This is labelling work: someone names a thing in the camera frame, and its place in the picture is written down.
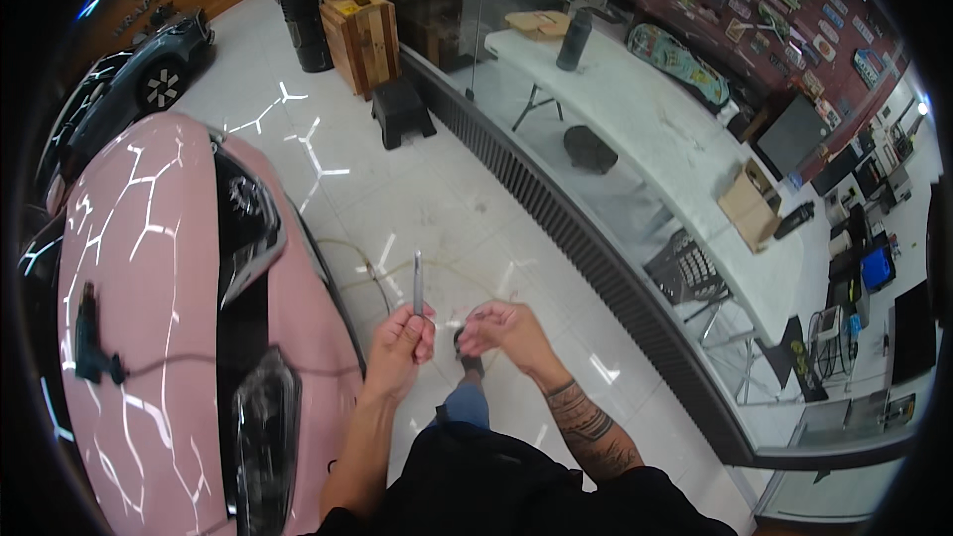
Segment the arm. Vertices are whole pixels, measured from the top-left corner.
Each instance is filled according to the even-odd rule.
[[[427,315],[434,310],[424,306]],[[367,519],[387,489],[394,414],[410,391],[416,368],[434,352],[434,324],[416,317],[412,305],[396,310],[374,332],[364,387],[351,413],[340,458],[324,482],[318,505],[322,521],[335,507]]]
[[[644,466],[632,439],[595,405],[562,365],[525,304],[477,307],[459,337],[460,352],[475,356],[500,347],[546,397],[553,420],[582,469],[599,483]]]

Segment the glass partition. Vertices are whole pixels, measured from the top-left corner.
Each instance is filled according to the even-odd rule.
[[[651,287],[757,456],[912,434],[942,336],[915,303],[943,170],[873,0],[476,10],[476,60],[451,77]]]

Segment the thermos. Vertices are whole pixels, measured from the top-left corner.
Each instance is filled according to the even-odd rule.
[[[566,37],[562,39],[562,48],[555,59],[555,65],[563,71],[575,71],[579,66],[579,58],[586,47],[589,34],[593,30],[593,18],[587,11],[579,10],[576,17],[569,22]]]
[[[780,221],[778,229],[775,230],[774,237],[778,240],[784,238],[793,232],[798,226],[807,220],[814,218],[814,201],[808,201],[798,205],[798,208]]]

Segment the shoe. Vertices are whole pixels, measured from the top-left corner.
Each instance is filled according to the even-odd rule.
[[[457,339],[460,337],[461,333],[463,333],[463,328],[459,328],[454,334],[454,351],[457,352],[457,358],[459,359],[460,364],[463,365],[463,372],[475,370],[482,379],[486,374],[483,370],[483,360],[481,360],[479,356],[460,356],[460,348],[457,346]]]

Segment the car wheel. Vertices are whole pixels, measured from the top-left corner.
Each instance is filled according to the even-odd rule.
[[[161,61],[149,66],[139,79],[139,101],[146,112],[172,107],[185,91],[185,67],[177,61]]]

